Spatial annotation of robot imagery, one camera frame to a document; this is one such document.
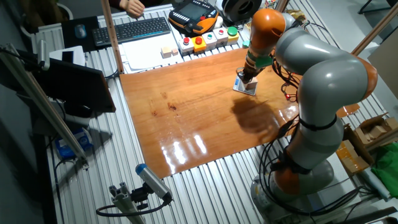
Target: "computer mouse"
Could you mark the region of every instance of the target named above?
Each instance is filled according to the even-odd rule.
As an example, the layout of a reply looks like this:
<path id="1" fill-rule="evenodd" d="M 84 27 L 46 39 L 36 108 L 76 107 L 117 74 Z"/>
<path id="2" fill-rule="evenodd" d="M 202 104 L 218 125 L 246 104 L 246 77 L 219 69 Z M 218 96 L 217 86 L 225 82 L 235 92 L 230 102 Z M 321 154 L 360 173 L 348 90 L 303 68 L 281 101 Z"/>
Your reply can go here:
<path id="1" fill-rule="evenodd" d="M 75 36 L 78 39 L 83 39 L 87 36 L 86 27 L 83 24 L 78 24 L 75 26 Z"/>

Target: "metal rod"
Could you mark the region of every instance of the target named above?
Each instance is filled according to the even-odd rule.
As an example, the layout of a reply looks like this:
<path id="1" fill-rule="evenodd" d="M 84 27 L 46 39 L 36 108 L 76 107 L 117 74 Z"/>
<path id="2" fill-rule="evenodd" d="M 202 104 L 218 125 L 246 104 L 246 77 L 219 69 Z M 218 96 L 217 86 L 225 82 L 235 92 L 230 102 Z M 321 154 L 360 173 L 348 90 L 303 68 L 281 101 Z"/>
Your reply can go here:
<path id="1" fill-rule="evenodd" d="M 284 12 L 288 3 L 289 3 L 289 0 L 279 0 L 276 5 L 275 10 L 277 10 L 279 12 Z"/>
<path id="2" fill-rule="evenodd" d="M 108 0 L 101 0 L 101 4 L 105 17 L 106 27 L 108 28 L 109 39 L 111 40 L 113 54 L 116 59 L 116 65 L 118 66 L 119 73 L 123 73 L 123 63 L 120 56 L 118 38 L 116 37 L 116 31 L 113 26 L 111 7 L 109 6 Z"/>
<path id="3" fill-rule="evenodd" d="M 358 56 L 369 43 L 377 36 L 379 33 L 388 25 L 388 23 L 398 14 L 398 4 L 388 12 L 384 18 L 373 28 L 373 30 L 361 41 L 361 43 L 356 46 L 356 48 L 351 52 L 351 54 Z"/>
<path id="4" fill-rule="evenodd" d="M 18 54 L 17 50 L 11 45 L 7 44 L 6 49 L 14 54 Z M 34 103 L 39 107 L 44 116 L 48 119 L 55 130 L 61 135 L 63 140 L 68 144 L 75 155 L 86 163 L 86 154 L 81 148 L 80 144 L 69 130 L 68 126 L 63 122 L 63 119 L 49 102 L 43 89 L 37 83 L 36 79 L 30 72 L 25 71 L 21 61 L 15 56 L 9 55 L 5 52 L 0 53 L 0 59 L 4 62 L 7 68 L 15 76 L 17 81 L 21 84 L 27 94 L 32 98 Z"/>

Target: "green cloth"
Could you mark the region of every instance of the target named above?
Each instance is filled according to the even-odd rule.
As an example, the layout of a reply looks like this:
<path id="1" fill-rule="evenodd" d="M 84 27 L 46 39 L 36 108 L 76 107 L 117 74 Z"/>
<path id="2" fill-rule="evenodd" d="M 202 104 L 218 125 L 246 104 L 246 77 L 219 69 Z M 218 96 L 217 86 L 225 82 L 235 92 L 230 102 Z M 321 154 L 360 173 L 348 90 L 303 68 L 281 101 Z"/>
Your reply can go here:
<path id="1" fill-rule="evenodd" d="M 380 147 L 373 173 L 383 182 L 391 196 L 398 197 L 398 143 Z"/>

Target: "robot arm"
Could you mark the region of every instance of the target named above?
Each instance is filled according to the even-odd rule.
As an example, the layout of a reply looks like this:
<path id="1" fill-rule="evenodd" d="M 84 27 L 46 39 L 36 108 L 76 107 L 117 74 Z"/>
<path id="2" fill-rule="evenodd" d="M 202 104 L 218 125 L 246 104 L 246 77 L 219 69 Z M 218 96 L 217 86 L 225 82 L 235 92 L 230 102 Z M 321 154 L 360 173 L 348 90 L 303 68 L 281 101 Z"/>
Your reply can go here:
<path id="1" fill-rule="evenodd" d="M 282 34 L 294 23 L 295 19 L 290 14 L 273 9 L 262 9 L 254 14 L 251 22 L 251 43 L 246 55 L 243 76 L 239 76 L 243 83 L 249 83 L 265 66 L 270 65 L 269 54 Z"/>
<path id="2" fill-rule="evenodd" d="M 291 18 L 272 9 L 255 13 L 240 75 L 243 82 L 250 82 L 264 68 L 259 61 L 274 46 L 277 62 L 303 75 L 297 92 L 300 124 L 285 149 L 281 160 L 285 164 L 272 172 L 269 183 L 272 193 L 285 202 L 317 192 L 333 180 L 333 168 L 326 159 L 338 149 L 344 131 L 336 112 L 368 97 L 377 83 L 374 67 L 301 28 L 291 28 Z M 272 203 L 259 185 L 255 179 L 252 198 L 264 211 Z"/>

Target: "keyboard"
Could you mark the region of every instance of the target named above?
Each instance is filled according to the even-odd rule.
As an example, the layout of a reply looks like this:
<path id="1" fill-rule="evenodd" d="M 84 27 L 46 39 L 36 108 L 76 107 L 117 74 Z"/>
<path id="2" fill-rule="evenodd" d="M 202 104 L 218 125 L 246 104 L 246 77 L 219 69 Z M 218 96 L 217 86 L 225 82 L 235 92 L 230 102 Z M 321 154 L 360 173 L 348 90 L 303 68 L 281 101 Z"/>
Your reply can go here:
<path id="1" fill-rule="evenodd" d="M 170 33 L 170 27 L 164 17 L 116 25 L 114 29 L 119 44 Z M 106 27 L 93 29 L 93 35 L 97 47 L 111 45 Z"/>

